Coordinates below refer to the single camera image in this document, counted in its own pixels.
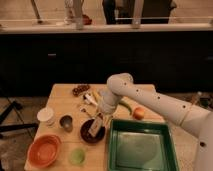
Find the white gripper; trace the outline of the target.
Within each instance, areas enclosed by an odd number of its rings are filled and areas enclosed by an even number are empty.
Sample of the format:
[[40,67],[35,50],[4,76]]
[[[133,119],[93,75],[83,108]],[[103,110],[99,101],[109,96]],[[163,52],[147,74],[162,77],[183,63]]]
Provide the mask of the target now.
[[98,113],[95,120],[100,119],[103,122],[103,127],[108,128],[112,119],[112,115],[118,106],[119,97],[109,90],[101,91],[101,99],[98,102]]

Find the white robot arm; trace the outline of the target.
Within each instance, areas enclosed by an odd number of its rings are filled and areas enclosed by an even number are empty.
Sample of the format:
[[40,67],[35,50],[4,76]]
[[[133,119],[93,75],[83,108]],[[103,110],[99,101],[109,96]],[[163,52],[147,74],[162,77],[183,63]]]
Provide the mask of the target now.
[[112,115],[123,97],[150,108],[198,139],[194,171],[213,171],[213,111],[157,92],[140,89],[129,73],[111,75],[98,103],[103,114]]

